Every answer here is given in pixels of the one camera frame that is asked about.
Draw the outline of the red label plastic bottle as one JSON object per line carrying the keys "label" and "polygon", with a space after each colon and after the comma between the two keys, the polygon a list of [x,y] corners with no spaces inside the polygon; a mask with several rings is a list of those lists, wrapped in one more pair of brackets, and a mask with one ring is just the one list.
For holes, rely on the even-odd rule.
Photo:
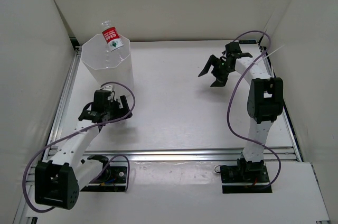
{"label": "red label plastic bottle", "polygon": [[110,20],[101,23],[102,36],[104,37],[107,47],[111,52],[121,52],[124,48],[123,41],[117,32],[117,29]]}

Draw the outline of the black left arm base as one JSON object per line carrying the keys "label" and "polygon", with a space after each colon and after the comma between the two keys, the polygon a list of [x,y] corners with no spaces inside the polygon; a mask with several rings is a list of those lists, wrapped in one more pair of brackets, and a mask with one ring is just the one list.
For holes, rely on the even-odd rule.
{"label": "black left arm base", "polygon": [[81,160],[76,176],[81,192],[126,192],[129,187],[130,161],[121,154],[112,158],[91,155]]}

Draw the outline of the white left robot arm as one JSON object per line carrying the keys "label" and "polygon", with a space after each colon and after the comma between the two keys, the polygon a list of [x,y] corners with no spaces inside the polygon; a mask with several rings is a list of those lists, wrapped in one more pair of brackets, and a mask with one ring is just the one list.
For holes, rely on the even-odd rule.
{"label": "white left robot arm", "polygon": [[74,135],[66,138],[49,160],[36,165],[35,202],[70,210],[81,190],[122,191],[115,184],[127,182],[129,167],[114,167],[112,159],[103,155],[83,155],[105,125],[131,116],[126,96],[117,98],[113,85],[96,90],[93,101],[82,109]]}

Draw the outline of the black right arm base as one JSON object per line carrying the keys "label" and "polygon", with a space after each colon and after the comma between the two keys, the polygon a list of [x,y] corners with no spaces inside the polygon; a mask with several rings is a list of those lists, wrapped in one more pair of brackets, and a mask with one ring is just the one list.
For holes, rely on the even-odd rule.
{"label": "black right arm base", "polygon": [[272,193],[264,161],[253,163],[241,158],[236,165],[218,165],[214,171],[221,176],[223,194]]}

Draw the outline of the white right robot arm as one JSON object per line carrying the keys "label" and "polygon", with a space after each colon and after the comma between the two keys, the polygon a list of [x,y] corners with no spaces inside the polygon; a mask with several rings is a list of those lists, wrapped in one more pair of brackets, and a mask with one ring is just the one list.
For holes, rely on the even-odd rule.
{"label": "white right robot arm", "polygon": [[219,58],[211,55],[199,75],[208,72],[215,77],[212,87],[224,87],[232,72],[239,73],[239,80],[245,80],[250,87],[247,99],[249,134],[241,136],[231,130],[236,137],[247,143],[237,160],[237,166],[228,169],[230,179],[248,182],[263,172],[267,137],[283,111],[283,80],[264,72],[250,53],[242,52],[239,42],[228,43]]}

